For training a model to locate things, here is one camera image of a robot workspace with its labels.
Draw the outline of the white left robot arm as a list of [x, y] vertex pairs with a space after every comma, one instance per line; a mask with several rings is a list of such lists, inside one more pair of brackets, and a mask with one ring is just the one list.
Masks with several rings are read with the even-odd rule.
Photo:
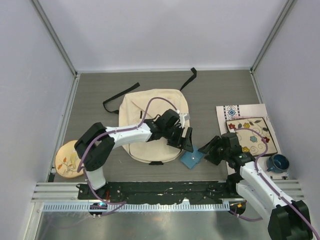
[[74, 144], [80, 163], [77, 171], [84, 171], [89, 194], [100, 200], [107, 192], [103, 165], [113, 149], [133, 144], [166, 139], [170, 147], [193, 152], [192, 128], [185, 123], [188, 113], [168, 109], [156, 118], [142, 119], [139, 124], [126, 127], [105, 127], [102, 123], [93, 124]]

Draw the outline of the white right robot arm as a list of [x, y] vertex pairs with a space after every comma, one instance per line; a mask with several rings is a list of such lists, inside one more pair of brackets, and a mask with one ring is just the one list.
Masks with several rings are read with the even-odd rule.
[[280, 189], [261, 169], [258, 159], [243, 150], [237, 134], [216, 135], [199, 148], [214, 165], [226, 161], [234, 173], [227, 177], [226, 193], [243, 197], [265, 221], [272, 240], [311, 240], [319, 234], [311, 224], [308, 206], [295, 201]]

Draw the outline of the small blue notebook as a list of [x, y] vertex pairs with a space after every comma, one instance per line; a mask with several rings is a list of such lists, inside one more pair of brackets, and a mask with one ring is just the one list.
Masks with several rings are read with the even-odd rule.
[[200, 163], [204, 154], [199, 152], [199, 149], [193, 145], [193, 152], [186, 151], [181, 157], [180, 162], [183, 163], [188, 169], [192, 170]]

